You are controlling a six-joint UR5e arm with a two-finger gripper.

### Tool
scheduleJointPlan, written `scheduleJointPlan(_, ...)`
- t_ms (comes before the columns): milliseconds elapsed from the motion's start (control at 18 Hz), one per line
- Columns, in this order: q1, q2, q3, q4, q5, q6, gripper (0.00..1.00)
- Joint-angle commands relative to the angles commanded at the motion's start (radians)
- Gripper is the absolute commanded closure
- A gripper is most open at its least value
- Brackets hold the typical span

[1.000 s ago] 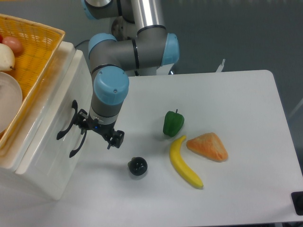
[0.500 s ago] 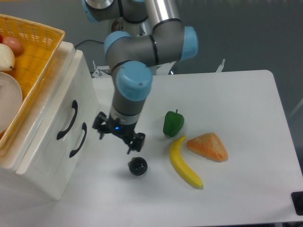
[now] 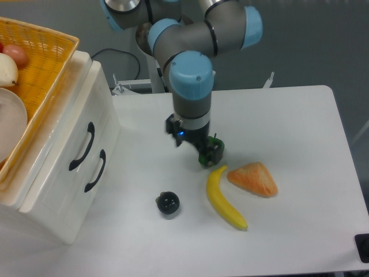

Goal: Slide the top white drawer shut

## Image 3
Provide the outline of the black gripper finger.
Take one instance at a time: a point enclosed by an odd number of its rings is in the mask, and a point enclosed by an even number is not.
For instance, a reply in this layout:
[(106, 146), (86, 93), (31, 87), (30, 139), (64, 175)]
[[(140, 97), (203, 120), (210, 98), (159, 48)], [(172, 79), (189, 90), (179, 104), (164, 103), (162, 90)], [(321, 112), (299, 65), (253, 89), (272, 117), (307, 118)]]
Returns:
[(223, 142), (207, 141), (206, 146), (201, 151), (201, 165), (212, 167), (217, 165), (223, 158)]
[(165, 120), (165, 131), (172, 136), (176, 146), (179, 147), (183, 141), (183, 130), (180, 127), (180, 120), (175, 118), (175, 114), (171, 114)]

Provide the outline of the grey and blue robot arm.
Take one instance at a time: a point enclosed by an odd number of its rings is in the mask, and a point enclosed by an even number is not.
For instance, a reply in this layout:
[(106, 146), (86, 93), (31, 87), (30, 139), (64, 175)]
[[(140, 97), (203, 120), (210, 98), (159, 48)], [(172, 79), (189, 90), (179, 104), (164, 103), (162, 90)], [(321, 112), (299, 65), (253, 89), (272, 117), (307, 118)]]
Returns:
[(112, 29), (150, 24), (147, 42), (151, 55), (173, 98), (174, 112), (166, 119), (166, 132), (177, 145), (190, 143), (202, 166), (218, 164), (224, 143), (209, 135), (214, 84), (211, 58), (258, 43), (263, 34), (259, 11), (239, 1), (201, 1), (204, 19), (184, 25), (180, 1), (100, 4)]

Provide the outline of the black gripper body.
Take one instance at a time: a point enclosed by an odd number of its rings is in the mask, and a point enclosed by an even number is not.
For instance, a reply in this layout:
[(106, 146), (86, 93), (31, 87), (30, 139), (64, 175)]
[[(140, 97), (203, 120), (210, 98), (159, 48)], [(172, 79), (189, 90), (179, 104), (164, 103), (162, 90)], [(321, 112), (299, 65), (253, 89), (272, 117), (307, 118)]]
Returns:
[(199, 154), (205, 155), (208, 151), (208, 135), (210, 116), (204, 115), (196, 119), (175, 116), (175, 141), (180, 146), (183, 141), (193, 145)]

